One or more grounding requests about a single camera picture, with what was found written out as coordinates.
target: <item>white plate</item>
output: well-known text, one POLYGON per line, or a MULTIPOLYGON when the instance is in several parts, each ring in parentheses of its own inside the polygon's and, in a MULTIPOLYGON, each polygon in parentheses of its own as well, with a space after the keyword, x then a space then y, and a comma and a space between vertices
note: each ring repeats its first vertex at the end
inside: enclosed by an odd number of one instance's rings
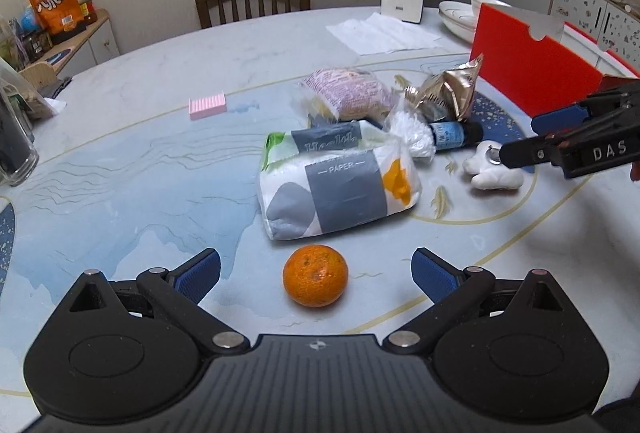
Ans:
POLYGON ((438 9, 440 10, 440 14, 469 30, 475 30, 478 24, 478 18, 474 15, 474 11, 469 3, 441 1, 438 9))
POLYGON ((474 16, 478 17, 480 15, 480 7, 482 6, 482 3, 487 3, 487 5, 503 5, 505 7, 511 6, 500 0, 471 0, 471 9, 474 12, 474 16))
POLYGON ((466 27, 463 27, 462 25, 459 25, 455 21, 452 21, 443 14, 440 14, 440 18, 442 19, 444 25, 459 38, 464 39, 467 43, 470 44, 474 42, 474 37, 476 36, 475 30, 470 30, 466 27))

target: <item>blue gripper pad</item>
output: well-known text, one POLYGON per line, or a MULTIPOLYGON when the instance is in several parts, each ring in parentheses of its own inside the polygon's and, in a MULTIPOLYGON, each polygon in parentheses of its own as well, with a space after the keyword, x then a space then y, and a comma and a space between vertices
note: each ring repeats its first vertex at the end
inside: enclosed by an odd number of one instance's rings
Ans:
POLYGON ((193 265, 176 276, 174 288, 197 304, 220 279, 220 256, 214 249, 207 249, 191 261, 193 265))
POLYGON ((411 276, 434 304, 446 298, 465 280, 462 270, 424 247, 417 249, 411 258, 411 276))
POLYGON ((589 118, 589 111, 578 104, 542 113, 531 119, 531 129, 538 135, 547 135, 563 129, 580 126, 589 118))

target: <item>white napkin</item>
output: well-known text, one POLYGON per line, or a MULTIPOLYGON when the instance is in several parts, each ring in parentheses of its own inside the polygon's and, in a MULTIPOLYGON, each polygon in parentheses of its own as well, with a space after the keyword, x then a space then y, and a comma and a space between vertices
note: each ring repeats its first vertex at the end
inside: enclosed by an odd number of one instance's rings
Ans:
POLYGON ((49 97, 45 97, 44 100, 53 109, 56 115, 59 115, 60 112, 65 109, 66 102, 64 100, 58 100, 56 98, 49 97))
POLYGON ((377 12, 365 20, 349 19, 326 29, 361 56, 435 48, 438 46, 435 41, 440 38, 440 35, 432 34, 420 25, 377 12))

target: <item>round table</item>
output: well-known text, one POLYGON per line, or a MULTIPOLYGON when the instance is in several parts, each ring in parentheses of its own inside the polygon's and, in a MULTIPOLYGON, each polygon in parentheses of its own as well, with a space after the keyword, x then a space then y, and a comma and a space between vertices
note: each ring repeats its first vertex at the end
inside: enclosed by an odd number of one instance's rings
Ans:
MULTIPOLYGON (((420 168, 414 210, 311 240, 349 264, 350 283, 337 304, 305 309, 284 294, 284 262, 309 240, 269 241, 254 184, 268 132, 305 124, 298 79, 322 67, 360 66, 390 86, 398 75, 419 83, 468 59, 468 45, 446 31, 437 10, 423 16, 440 36, 428 50, 360 57, 325 28, 374 10, 232 23, 74 77, 59 97, 68 106, 34 132, 40 163, 33 175, 1 193, 15 211, 15 225, 13 213, 0 218, 0 273, 11 255, 0 297, 2 431, 18 431, 36 416, 22 379, 24 354, 84 269, 134 279, 206 247, 221 254, 222 278, 201 306, 251 341, 259 333, 382 339, 431 305, 410 275, 417 247, 501 278, 548 269, 609 357, 600 403, 631 392, 640 378, 640 187, 628 167, 564 180, 546 164, 528 172, 517 193, 478 194, 460 168, 472 152, 440 154, 420 168), (189 121, 189 98, 219 92, 227 95, 227 113, 189 121)), ((529 118, 491 85, 480 80, 478 92, 485 131, 496 139, 531 134, 529 118)))

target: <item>glass jar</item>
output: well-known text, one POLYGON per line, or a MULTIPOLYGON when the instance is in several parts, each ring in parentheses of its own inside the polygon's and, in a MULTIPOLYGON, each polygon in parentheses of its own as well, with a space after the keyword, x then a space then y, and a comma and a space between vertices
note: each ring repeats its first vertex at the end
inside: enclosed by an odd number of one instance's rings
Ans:
POLYGON ((98 21, 98 15, 95 13, 94 2, 92 0, 78 0, 78 3, 87 25, 98 21))
POLYGON ((29 62, 34 63, 49 50, 51 50, 51 39, 46 30, 29 32, 22 38, 22 44, 27 51, 29 62))

